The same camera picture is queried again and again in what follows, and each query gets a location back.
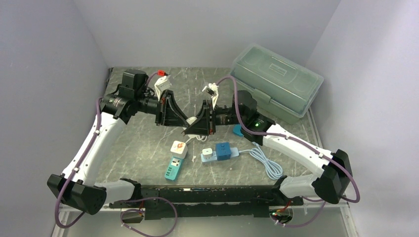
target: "blue cube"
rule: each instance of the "blue cube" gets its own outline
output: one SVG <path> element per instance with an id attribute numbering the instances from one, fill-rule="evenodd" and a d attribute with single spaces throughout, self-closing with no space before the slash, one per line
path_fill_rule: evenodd
<path id="1" fill-rule="evenodd" d="M 230 143 L 223 142 L 215 145 L 215 152 L 217 153 L 217 160 L 226 160 L 231 157 Z"/>

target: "gray marble surface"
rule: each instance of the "gray marble surface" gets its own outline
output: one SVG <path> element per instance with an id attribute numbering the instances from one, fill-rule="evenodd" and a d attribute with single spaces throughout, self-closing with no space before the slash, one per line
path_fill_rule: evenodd
<path id="1" fill-rule="evenodd" d="M 114 68 L 106 93 L 114 91 L 117 84 L 121 83 L 122 73 L 126 69 Z M 174 79 L 171 90 L 174 91 L 176 102 L 189 117 L 196 115 L 201 108 L 202 100 L 210 98 L 208 94 L 202 92 L 205 84 L 216 82 L 229 73 L 228 68 L 144 67 L 137 69 L 149 75 L 157 69 L 171 74 Z M 155 76 L 150 85 L 154 86 L 157 78 L 158 76 Z M 223 82 L 218 90 L 220 97 L 217 104 L 231 106 L 233 90 L 229 83 Z M 312 144 L 316 143 L 307 115 L 296 124 L 289 125 L 264 110 L 258 109 L 258 111 L 301 139 Z M 245 138 L 234 135 L 232 125 L 218 126 L 216 134 L 210 136 L 206 142 L 193 139 L 188 144 L 188 153 L 177 180 L 175 182 L 166 180 L 164 174 L 171 159 L 170 147 L 173 141 L 186 141 L 188 137 L 181 134 L 180 127 L 156 126 L 154 119 L 154 115 L 142 113 L 137 113 L 131 118 L 103 162 L 97 178 L 98 182 L 112 182 L 125 177 L 147 185 L 272 185 L 275 183 L 275 180 L 267 177 L 263 164 L 248 153 L 226 161 L 201 162 L 201 150 L 215 149 L 216 143 L 229 142 L 231 147 L 237 147 L 239 150 L 254 147 Z M 262 150 L 269 159 L 282 166 L 285 175 L 310 174 L 304 166 L 286 155 L 266 147 L 262 147 Z"/>

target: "teal power strip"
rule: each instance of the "teal power strip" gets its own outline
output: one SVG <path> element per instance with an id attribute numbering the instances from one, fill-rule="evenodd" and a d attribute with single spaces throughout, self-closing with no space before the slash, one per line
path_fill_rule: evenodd
<path id="1" fill-rule="evenodd" d="M 179 173 L 180 167 L 182 166 L 183 159 L 172 157 L 169 163 L 168 169 L 165 173 L 165 178 L 175 181 L 177 174 Z"/>

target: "metal frame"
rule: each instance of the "metal frame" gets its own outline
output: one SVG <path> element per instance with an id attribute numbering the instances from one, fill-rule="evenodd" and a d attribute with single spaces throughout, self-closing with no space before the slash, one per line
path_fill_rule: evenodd
<path id="1" fill-rule="evenodd" d="M 313 117 L 313 112 L 311 110 L 311 108 L 309 108 L 308 112 L 307 112 L 307 116 L 308 116 L 308 120 L 310 122 L 310 125 L 312 126 L 312 132 L 313 132 L 313 136 L 316 138 L 315 139 L 315 145 L 317 145 L 318 147 L 322 148 L 322 142 L 320 140 L 320 136 L 319 136 L 319 132 L 317 130 L 317 126 L 316 126 L 316 122 L 314 120 Z M 221 204 L 223 202 L 211 202 L 212 204 Z M 238 202 L 227 202 L 229 204 L 237 204 Z M 279 209 L 282 208 L 283 206 L 270 206 L 269 209 Z M 309 202 L 309 201 L 304 201 L 304 205 L 301 206 L 292 206 L 292 208 L 318 208 L 319 207 L 319 203 L 318 202 Z M 341 201 L 338 204 L 330 204 L 330 203 L 326 203 L 325 208 L 340 208 L 340 211 L 342 213 L 342 218 L 343 218 L 343 222 L 345 224 L 346 227 L 346 231 L 349 237 L 358 237 L 358 232 L 356 230 L 355 227 L 355 223 L 349 208 L 349 204 L 345 201 Z M 110 208 L 108 204 L 104 205 L 99 211 L 100 212 L 121 212 L 124 210 L 127 210 L 128 208 L 120 208 L 120 209 L 116 209 L 116 208 Z M 70 212 L 80 212 L 79 210 L 66 206 L 66 205 L 62 205 L 60 207 L 60 215 L 59 218 L 61 220 L 61 222 L 63 224 L 66 224 L 66 222 L 68 221 L 68 218 L 70 216 Z M 57 225 L 54 226 L 54 229 L 51 233 L 52 237 L 63 237 L 65 233 L 64 229 L 61 229 L 59 227 L 57 227 Z"/>

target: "gray wall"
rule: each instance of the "gray wall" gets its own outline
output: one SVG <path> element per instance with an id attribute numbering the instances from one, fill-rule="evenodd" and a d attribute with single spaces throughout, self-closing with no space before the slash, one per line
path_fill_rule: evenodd
<path id="1" fill-rule="evenodd" d="M 324 146 L 349 153 L 361 188 L 362 237 L 419 232 L 418 5 L 342 0 L 307 64 L 325 77 L 313 105 Z"/>
<path id="2" fill-rule="evenodd" d="M 49 236 L 107 66 L 72 0 L 0 0 L 0 52 L 0 236 Z"/>
<path id="3" fill-rule="evenodd" d="M 109 66 L 230 67 L 251 42 L 305 65 L 340 0 L 75 0 Z"/>

